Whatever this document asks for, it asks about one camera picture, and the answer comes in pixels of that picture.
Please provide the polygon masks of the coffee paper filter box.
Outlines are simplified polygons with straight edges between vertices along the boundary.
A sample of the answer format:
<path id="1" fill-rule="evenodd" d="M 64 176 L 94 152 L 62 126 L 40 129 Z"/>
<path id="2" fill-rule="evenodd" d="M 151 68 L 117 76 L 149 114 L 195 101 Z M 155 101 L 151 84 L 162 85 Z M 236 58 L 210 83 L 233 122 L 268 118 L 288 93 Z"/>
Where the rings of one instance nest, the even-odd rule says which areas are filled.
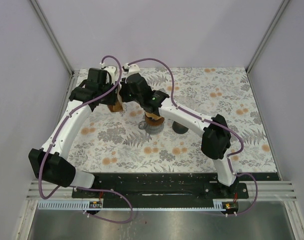
<path id="1" fill-rule="evenodd" d="M 112 112 L 112 113 L 124 111 L 122 98 L 121 98 L 121 95 L 119 93 L 120 90 L 121 90 L 121 86 L 118 86 L 117 91 L 116 91 L 116 93 L 117 93 L 116 103 L 110 104 L 110 105 L 107 106 L 108 109 L 110 110 L 110 112 Z"/>

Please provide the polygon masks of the brown paper coffee filter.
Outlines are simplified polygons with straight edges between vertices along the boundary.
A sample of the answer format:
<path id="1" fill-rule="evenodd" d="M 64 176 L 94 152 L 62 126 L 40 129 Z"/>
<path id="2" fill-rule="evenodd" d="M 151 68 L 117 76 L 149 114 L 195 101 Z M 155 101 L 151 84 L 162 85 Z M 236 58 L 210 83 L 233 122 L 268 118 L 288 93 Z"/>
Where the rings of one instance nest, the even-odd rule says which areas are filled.
<path id="1" fill-rule="evenodd" d="M 158 116 L 158 115 L 156 115 L 156 114 L 154 114 L 154 113 L 145 112 L 145 115 L 146 115 L 148 118 L 151 118 L 151 119 L 153 119 L 153 120 L 158 120 L 158 119 L 161 118 L 161 116 Z"/>

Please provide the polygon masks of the wooden dripper ring holder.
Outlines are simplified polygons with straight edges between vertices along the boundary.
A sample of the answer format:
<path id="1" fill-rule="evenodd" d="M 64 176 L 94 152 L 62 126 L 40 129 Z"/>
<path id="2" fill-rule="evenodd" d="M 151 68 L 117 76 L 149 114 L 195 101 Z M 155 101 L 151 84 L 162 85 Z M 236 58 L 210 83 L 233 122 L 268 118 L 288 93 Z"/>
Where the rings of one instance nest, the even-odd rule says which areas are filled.
<path id="1" fill-rule="evenodd" d="M 159 119 L 154 119 L 152 117 L 148 117 L 145 115 L 145 122 L 149 125 L 149 126 L 152 126 L 152 127 L 157 127 L 157 126 L 160 126 L 163 124 L 164 122 L 164 118 L 161 117 Z"/>

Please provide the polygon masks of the dark mug red rim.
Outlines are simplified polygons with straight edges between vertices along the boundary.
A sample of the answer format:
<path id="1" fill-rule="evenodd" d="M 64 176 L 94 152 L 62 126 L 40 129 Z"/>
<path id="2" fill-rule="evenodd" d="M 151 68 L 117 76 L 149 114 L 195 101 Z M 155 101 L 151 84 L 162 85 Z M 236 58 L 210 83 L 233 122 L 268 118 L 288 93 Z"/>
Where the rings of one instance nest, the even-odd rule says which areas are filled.
<path id="1" fill-rule="evenodd" d="M 172 129 L 175 133 L 177 134 L 185 134 L 189 129 L 185 126 L 183 126 L 182 124 L 174 121 L 173 124 L 172 124 Z"/>

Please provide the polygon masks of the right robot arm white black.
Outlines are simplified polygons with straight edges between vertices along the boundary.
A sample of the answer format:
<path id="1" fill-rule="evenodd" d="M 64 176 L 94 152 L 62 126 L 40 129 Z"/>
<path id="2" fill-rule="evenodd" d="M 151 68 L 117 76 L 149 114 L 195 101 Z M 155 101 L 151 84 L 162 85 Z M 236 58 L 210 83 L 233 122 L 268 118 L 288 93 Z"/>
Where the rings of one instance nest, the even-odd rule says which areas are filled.
<path id="1" fill-rule="evenodd" d="M 196 133 L 202 139 L 202 153 L 214 162 L 220 194 L 230 198 L 237 192 L 237 178 L 227 159 L 231 133 L 223 116 L 217 114 L 215 117 L 208 117 L 189 108 L 174 105 L 168 94 L 152 90 L 145 78 L 138 73 L 122 79 L 119 94 L 122 102 L 136 102 L 145 111 L 145 122 L 139 125 L 140 129 L 148 133 L 161 131 L 164 119 L 170 119 L 176 133 L 184 134 L 188 130 Z"/>

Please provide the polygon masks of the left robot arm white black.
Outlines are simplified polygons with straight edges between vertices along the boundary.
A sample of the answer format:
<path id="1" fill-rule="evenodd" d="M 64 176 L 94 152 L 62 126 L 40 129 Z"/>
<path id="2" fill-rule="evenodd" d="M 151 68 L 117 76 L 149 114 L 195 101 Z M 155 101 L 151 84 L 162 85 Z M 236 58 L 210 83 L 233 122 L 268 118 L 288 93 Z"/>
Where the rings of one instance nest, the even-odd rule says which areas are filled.
<path id="1" fill-rule="evenodd" d="M 40 149 L 33 148 L 28 154 L 36 178 L 62 187 L 82 187 L 90 198 L 99 195 L 100 185 L 94 181 L 95 176 L 77 170 L 67 158 L 76 135 L 93 110 L 100 104 L 116 103 L 116 73 L 114 66 L 90 68 L 87 79 L 71 92 L 54 132 Z"/>

